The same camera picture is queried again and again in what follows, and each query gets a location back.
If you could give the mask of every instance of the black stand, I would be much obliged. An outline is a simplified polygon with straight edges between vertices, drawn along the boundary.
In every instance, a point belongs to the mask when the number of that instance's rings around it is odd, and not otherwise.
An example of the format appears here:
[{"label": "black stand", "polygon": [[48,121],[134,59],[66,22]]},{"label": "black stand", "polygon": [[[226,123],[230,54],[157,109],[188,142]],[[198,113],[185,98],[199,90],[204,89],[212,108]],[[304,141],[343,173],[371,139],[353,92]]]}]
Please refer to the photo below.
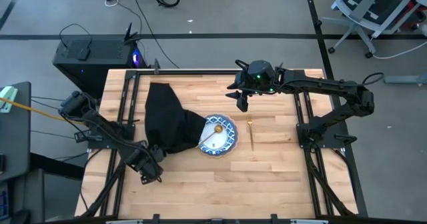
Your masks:
[{"label": "black stand", "polygon": [[30,170],[32,171],[34,169],[42,169],[47,174],[76,180],[82,180],[85,175],[85,169],[83,167],[31,153]]}]

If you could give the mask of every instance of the black cloth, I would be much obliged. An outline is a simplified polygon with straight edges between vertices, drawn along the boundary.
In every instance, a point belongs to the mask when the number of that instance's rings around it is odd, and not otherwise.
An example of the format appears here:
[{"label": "black cloth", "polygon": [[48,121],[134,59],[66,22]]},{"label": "black cloth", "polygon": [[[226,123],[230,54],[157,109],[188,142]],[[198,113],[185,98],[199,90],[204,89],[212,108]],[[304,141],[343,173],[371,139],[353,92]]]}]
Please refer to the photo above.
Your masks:
[{"label": "black cloth", "polygon": [[149,147],[159,146],[167,153],[196,147],[206,119],[182,109],[169,84],[150,83],[145,103],[145,133]]}]

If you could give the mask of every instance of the ceramic plate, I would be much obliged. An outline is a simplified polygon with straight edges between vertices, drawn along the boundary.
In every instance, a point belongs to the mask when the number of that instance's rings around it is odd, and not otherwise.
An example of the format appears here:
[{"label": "ceramic plate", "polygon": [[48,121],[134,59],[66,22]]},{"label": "ceramic plate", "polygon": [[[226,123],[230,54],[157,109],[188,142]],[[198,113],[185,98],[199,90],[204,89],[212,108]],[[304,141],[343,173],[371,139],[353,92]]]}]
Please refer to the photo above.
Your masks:
[{"label": "ceramic plate", "polygon": [[229,153],[237,144],[238,130],[234,122],[224,115],[208,115],[206,124],[200,136],[200,141],[215,132],[215,126],[221,125],[222,132],[213,134],[208,140],[199,145],[205,154],[218,157]]}]

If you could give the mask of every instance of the spoon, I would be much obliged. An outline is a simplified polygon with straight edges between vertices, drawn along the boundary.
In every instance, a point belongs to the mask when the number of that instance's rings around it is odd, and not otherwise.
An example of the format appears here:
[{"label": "spoon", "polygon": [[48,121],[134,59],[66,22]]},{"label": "spoon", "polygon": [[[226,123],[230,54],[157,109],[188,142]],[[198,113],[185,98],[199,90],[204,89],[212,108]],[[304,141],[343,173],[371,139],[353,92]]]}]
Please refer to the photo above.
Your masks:
[{"label": "spoon", "polygon": [[221,133],[222,132],[222,126],[216,125],[214,130],[215,131],[211,135],[208,135],[203,141],[200,141],[200,143],[197,145],[197,147],[200,146],[201,144],[203,144],[206,140],[208,140],[213,134]]}]

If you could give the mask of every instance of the butcher block tabletop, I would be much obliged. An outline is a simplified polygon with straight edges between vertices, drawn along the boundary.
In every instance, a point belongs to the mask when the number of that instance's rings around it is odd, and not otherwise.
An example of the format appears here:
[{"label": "butcher block tabletop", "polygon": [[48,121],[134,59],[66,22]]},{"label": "butcher block tabletop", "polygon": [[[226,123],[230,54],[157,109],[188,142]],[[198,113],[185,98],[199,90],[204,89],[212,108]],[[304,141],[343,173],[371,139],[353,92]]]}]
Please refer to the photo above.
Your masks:
[{"label": "butcher block tabletop", "polygon": [[[307,76],[323,77],[321,69],[304,70]],[[126,70],[110,70],[100,114],[115,121]],[[134,119],[135,141],[145,139],[145,101],[151,82],[169,83],[182,107],[203,117],[222,114],[238,129],[238,144],[223,157],[209,157],[199,149],[168,155],[160,163],[163,182],[142,185],[140,174],[129,167],[119,210],[120,219],[269,219],[314,218],[304,152],[298,145],[298,122],[293,95],[250,97],[242,113],[236,100],[225,96],[234,75],[142,75],[139,80]],[[124,117],[127,117],[133,89],[130,81]],[[314,115],[332,110],[327,95],[310,94]],[[303,106],[304,119],[308,121]],[[252,115],[254,151],[251,148],[248,114]],[[88,163],[81,192],[90,205],[105,184],[110,150],[102,150]],[[322,150],[328,183],[346,207],[357,213],[346,164],[330,149]],[[116,188],[110,193],[107,214],[113,210]],[[322,214],[326,214],[322,189],[318,185]],[[75,214],[85,211],[81,198]]]}]

